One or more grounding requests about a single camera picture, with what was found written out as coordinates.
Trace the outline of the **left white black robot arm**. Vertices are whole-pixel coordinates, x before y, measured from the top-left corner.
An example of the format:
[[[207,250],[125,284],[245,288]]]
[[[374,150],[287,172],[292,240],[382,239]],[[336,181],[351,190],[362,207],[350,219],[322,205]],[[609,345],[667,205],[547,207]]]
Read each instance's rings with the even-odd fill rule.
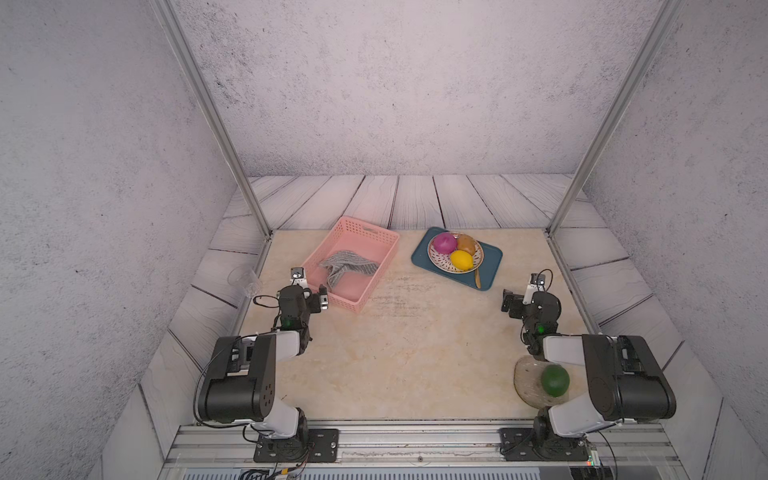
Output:
[[[219,338],[193,397],[195,420],[209,428],[249,429],[274,447],[309,444],[306,415],[276,395],[276,367],[301,356],[311,342],[310,317],[328,308],[327,287],[282,288],[267,333]]]

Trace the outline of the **grey striped dishcloth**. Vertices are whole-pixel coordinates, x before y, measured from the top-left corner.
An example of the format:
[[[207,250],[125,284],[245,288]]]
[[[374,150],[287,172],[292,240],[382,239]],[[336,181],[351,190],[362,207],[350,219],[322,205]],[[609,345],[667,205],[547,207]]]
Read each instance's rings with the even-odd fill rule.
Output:
[[[359,273],[373,276],[379,269],[379,264],[366,259],[350,250],[340,250],[322,260],[319,266],[325,269],[327,286],[333,290],[346,273]]]

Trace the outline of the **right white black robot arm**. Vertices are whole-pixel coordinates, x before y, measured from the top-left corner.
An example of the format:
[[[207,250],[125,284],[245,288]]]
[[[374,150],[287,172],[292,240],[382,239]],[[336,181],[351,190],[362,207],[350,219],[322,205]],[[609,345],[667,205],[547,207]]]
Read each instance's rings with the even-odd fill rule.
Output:
[[[534,447],[570,446],[625,420],[643,423],[675,415],[673,389],[643,337],[561,334],[561,301],[533,287],[523,295],[505,290],[501,310],[522,322],[521,340],[533,359],[546,367],[585,368],[585,394],[539,410],[530,435]]]

